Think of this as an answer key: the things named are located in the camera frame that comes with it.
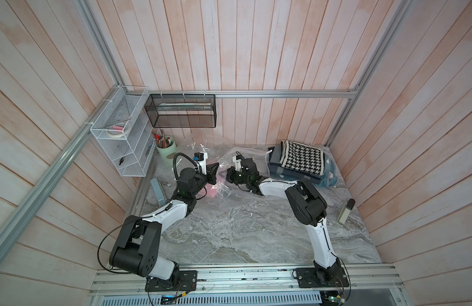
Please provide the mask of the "clear plastic vacuum bag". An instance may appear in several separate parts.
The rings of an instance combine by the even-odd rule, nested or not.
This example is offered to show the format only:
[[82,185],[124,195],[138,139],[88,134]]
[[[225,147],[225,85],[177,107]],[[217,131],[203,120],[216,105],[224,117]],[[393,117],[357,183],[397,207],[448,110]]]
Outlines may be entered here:
[[[232,158],[237,153],[242,154],[245,158],[252,158],[256,163],[260,175],[265,177],[270,176],[267,165],[270,151],[266,147],[236,147],[235,145],[229,144],[226,141],[223,141],[221,144],[215,144],[213,139],[208,138],[204,140],[182,140],[181,151],[189,156],[193,156],[195,152],[206,152],[208,154],[207,163],[219,163],[217,174],[221,174],[225,179],[227,170],[234,166]],[[231,192],[233,189],[238,189],[238,186],[229,183],[227,180],[225,184],[231,189]],[[218,200],[224,200],[225,198],[220,196],[215,197],[215,199]]]

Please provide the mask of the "pink fleece cloth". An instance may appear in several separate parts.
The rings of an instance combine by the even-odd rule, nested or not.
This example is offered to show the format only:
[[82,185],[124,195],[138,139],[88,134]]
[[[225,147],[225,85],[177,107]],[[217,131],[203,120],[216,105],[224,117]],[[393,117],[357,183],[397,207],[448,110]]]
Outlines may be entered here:
[[231,189],[225,184],[225,182],[226,182],[225,178],[221,174],[217,174],[216,184],[206,185],[207,197],[209,198],[215,198],[217,196],[220,196],[222,198],[227,197],[230,194]]

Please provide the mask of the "grey navy cloth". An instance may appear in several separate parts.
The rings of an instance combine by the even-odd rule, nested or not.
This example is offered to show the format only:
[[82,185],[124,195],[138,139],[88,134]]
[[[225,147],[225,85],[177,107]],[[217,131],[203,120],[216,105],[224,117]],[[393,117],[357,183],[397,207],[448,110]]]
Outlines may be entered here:
[[280,145],[269,147],[268,168],[269,174],[274,179],[282,179],[284,181],[296,181],[300,179],[308,179],[313,184],[321,187],[326,187],[326,182],[322,180],[320,175],[299,172],[283,168],[279,161],[282,154]]

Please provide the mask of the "houndstooth patterned cloth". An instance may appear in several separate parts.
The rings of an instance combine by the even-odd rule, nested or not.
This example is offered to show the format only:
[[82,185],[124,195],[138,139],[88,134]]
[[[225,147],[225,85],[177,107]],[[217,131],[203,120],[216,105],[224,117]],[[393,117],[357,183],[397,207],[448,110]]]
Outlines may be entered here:
[[325,153],[310,145],[284,140],[281,143],[280,166],[311,175],[324,174]]

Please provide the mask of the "teal bear print blanket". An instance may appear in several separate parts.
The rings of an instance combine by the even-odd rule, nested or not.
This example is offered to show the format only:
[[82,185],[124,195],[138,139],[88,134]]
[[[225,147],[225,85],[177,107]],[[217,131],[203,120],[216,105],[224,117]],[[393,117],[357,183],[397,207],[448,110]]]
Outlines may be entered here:
[[327,153],[323,154],[323,174],[320,178],[320,187],[334,187],[337,184],[336,166]]

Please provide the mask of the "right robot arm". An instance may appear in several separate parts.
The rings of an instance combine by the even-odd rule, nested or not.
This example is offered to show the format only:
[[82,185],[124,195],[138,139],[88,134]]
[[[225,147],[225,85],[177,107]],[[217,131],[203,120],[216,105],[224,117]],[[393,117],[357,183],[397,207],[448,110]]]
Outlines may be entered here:
[[236,186],[245,185],[259,196],[276,196],[288,200],[290,207],[301,222],[311,241],[314,251],[314,268],[306,278],[322,286],[342,276],[344,270],[334,254],[326,224],[327,203],[312,183],[303,178],[300,181],[282,181],[260,175],[253,159],[238,154],[233,157],[234,165],[227,170],[226,180]]

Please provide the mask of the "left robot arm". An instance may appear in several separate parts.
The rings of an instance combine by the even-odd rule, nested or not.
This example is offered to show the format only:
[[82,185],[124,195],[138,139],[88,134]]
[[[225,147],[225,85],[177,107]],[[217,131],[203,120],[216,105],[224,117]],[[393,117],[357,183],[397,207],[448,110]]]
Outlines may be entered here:
[[144,217],[128,217],[111,251],[109,264],[140,277],[176,279],[178,265],[159,255],[161,234],[192,213],[197,194],[207,184],[217,184],[218,168],[219,163],[213,163],[202,173],[194,168],[183,169],[176,179],[173,196],[165,206]]

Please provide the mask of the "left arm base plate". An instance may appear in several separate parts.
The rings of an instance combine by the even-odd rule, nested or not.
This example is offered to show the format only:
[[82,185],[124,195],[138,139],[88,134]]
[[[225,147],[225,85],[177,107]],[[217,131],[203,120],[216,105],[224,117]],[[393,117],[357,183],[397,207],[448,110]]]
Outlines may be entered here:
[[181,291],[189,293],[196,289],[198,272],[196,270],[174,271],[167,280],[147,277],[146,292]]

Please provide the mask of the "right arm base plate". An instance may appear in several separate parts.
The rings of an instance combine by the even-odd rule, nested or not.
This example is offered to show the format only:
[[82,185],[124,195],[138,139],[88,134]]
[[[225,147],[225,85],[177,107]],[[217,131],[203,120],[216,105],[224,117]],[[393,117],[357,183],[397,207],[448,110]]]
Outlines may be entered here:
[[335,288],[349,287],[349,279],[345,270],[300,268],[295,269],[295,279],[300,288]]

